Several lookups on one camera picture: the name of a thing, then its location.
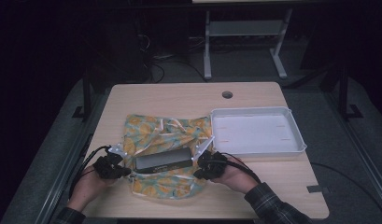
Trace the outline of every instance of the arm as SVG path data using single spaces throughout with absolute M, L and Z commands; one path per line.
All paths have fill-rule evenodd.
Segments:
M 82 223 L 85 216 L 82 214 L 83 209 L 93 201 L 101 192 L 109 185 L 115 183 L 116 179 L 102 179 L 94 171 L 92 166 L 87 167 L 82 172 L 82 178 L 77 182 L 74 192 L 57 218 L 55 224 L 76 224 Z
M 260 219 L 267 223 L 312 223 L 311 219 L 297 209 L 283 203 L 266 183 L 258 184 L 251 176 L 232 166 L 225 168 L 225 173 L 211 181 L 228 186 L 234 191 L 245 194 Z

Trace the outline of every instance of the shirt sleeve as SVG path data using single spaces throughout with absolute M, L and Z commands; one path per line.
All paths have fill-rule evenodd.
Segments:
M 271 224 L 312 223 L 305 214 L 288 203 L 283 203 L 266 183 L 261 183 L 250 190 L 245 199 L 258 217 Z
M 54 220 L 54 224 L 80 224 L 85 219 L 85 215 L 79 211 L 65 207 Z

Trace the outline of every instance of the white tray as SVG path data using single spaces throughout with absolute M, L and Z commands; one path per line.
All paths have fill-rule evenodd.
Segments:
M 286 107 L 222 108 L 211 112 L 214 148 L 235 156 L 294 156 L 306 149 Z

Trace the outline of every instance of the table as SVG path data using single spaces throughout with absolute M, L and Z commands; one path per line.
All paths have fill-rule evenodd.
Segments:
M 233 94 L 222 97 L 224 91 Z M 187 84 L 134 84 L 115 86 L 96 128 L 87 156 L 96 148 L 122 141 L 128 114 L 178 119 L 208 116 L 214 108 L 287 106 L 274 82 Z M 105 152 L 99 152 L 91 164 Z M 281 198 L 312 218 L 325 218 L 328 207 L 321 192 L 309 193 L 318 184 L 306 153 L 293 158 L 246 159 Z M 157 200 L 133 195 L 130 182 L 121 178 L 85 209 L 87 217 L 126 218 L 257 218 L 244 195 L 221 184 L 207 182 L 196 196 L 183 200 Z

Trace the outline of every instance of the person's left hand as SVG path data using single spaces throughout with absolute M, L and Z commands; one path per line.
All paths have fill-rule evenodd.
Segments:
M 243 165 L 241 162 L 233 158 L 228 159 L 228 161 L 232 161 L 239 165 Z M 214 183 L 226 185 L 230 189 L 237 192 L 242 192 L 244 194 L 246 194 L 258 185 L 258 182 L 250 175 L 244 173 L 238 168 L 232 167 L 231 165 L 227 165 L 225 167 L 225 172 L 220 178 L 211 179 L 211 181 Z
M 94 167 L 88 166 L 82 172 L 82 177 L 74 187 L 67 207 L 82 212 L 106 187 L 114 184 L 116 179 L 102 179 Z

